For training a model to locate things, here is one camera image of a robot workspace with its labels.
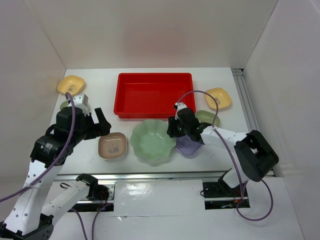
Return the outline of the green square plate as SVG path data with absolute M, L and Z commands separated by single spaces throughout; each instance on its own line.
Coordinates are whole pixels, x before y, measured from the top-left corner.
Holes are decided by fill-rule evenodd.
M 215 117 L 215 113 L 206 110 L 198 110 L 195 113 L 195 117 L 198 119 L 200 123 L 212 124 Z
M 69 104 L 70 104 L 70 102 L 69 102 L 68 100 L 66 100 L 66 101 L 64 101 L 64 102 L 61 103 L 59 109 L 62 110 L 63 108 L 68 107 Z

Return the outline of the purple square panda plate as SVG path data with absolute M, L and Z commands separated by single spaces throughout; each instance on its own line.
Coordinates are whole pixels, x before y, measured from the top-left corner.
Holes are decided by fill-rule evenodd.
M 187 135 L 176 137 L 175 149 L 184 156 L 192 156 L 198 149 L 202 147 L 202 144 L 191 140 Z

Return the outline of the pink square panda plate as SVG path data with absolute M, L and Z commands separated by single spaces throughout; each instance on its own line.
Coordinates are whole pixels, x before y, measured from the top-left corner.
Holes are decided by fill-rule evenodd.
M 97 152 L 101 159 L 112 160 L 122 158 L 127 148 L 126 136 L 121 132 L 112 132 L 99 138 Z

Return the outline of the large green scalloped bowl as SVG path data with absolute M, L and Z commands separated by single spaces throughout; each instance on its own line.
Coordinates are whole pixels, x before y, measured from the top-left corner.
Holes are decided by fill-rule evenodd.
M 167 130 L 168 122 L 161 119 L 147 119 L 133 128 L 129 143 L 140 162 L 157 167 L 173 160 L 176 139 Z

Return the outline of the yellow square plate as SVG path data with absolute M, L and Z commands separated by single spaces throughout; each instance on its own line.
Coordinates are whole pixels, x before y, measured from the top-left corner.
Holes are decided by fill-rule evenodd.
M 57 91 L 61 94 L 66 92 L 70 93 L 72 96 L 77 95 L 81 92 L 85 86 L 85 81 L 83 78 L 76 75 L 68 75 L 57 85 Z
M 206 90 L 206 92 L 216 100 L 219 110 L 223 110 L 231 106 L 232 99 L 227 91 L 223 88 L 211 88 Z M 211 110 L 216 110 L 216 103 L 210 96 L 204 94 L 204 100 Z

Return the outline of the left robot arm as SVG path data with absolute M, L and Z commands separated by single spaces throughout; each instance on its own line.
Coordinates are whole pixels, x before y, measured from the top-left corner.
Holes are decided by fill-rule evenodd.
M 95 108 L 98 122 L 79 107 L 67 106 L 56 115 L 43 136 L 34 143 L 29 171 L 9 216 L 0 223 L 0 236 L 12 240 L 47 240 L 55 224 L 82 199 L 106 201 L 109 190 L 94 176 L 82 173 L 63 192 L 45 203 L 50 188 L 66 159 L 83 140 L 107 136 L 111 124 Z

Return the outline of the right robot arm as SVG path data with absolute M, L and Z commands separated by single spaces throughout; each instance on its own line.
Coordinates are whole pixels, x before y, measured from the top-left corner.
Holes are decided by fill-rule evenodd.
M 175 116 L 168 118 L 170 138 L 188 136 L 193 142 L 224 148 L 230 154 L 233 168 L 218 179 L 218 190 L 230 196 L 244 183 L 260 182 L 279 162 L 279 157 L 258 130 L 249 133 L 226 130 L 207 122 L 199 122 L 194 111 L 184 103 L 175 104 Z

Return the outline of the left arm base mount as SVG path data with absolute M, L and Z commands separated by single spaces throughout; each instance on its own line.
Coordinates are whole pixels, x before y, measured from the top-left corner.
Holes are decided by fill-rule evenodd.
M 104 184 L 104 188 L 98 192 L 93 198 L 84 197 L 79 200 L 72 208 L 80 213 L 97 212 L 105 205 L 103 212 L 112 212 L 114 210 L 115 183 L 108 182 Z

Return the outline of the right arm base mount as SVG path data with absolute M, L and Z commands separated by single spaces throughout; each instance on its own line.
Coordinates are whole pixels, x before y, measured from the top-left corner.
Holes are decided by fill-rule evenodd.
M 239 186 L 230 188 L 225 183 L 209 181 L 203 182 L 202 187 L 199 194 L 204 198 L 205 210 L 235 209 L 241 201 L 241 208 L 250 208 L 248 193 L 245 190 L 242 197 Z

